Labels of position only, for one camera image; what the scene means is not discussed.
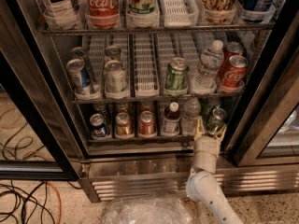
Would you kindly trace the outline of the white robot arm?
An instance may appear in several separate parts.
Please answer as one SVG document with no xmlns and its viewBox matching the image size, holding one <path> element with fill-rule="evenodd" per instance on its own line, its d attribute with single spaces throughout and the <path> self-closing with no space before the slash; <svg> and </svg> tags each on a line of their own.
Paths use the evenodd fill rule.
<svg viewBox="0 0 299 224">
<path fill-rule="evenodd" d="M 186 183 L 186 194 L 195 203 L 202 202 L 219 224 L 244 224 L 228 203 L 215 177 L 225 132 L 226 126 L 223 125 L 218 134 L 208 136 L 202 117 L 198 118 L 193 137 L 193 161 Z"/>
</svg>

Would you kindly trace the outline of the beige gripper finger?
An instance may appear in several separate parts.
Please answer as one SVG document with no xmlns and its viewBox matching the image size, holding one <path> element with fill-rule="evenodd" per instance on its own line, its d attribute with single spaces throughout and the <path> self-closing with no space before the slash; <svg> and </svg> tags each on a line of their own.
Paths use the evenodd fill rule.
<svg viewBox="0 0 299 224">
<path fill-rule="evenodd" d="M 225 133 L 226 133 L 226 130 L 227 130 L 227 125 L 224 124 L 224 125 L 221 127 L 219 133 L 216 135 L 216 139 L 217 139 L 219 142 L 221 142 L 221 141 L 223 140 L 223 138 L 224 138 L 224 136 L 225 136 Z"/>
<path fill-rule="evenodd" d="M 202 117 L 199 117 L 196 123 L 195 133 L 194 133 L 194 139 L 198 139 L 202 137 L 205 134 L 205 127 Z"/>
</svg>

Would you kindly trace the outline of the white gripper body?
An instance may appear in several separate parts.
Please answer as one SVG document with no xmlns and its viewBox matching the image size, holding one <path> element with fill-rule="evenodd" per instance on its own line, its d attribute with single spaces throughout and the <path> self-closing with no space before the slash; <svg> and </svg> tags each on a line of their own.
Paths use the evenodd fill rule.
<svg viewBox="0 0 299 224">
<path fill-rule="evenodd" d="M 193 148 L 193 166 L 197 169 L 216 173 L 220 143 L 210 136 L 201 136 L 195 140 Z"/>
</svg>

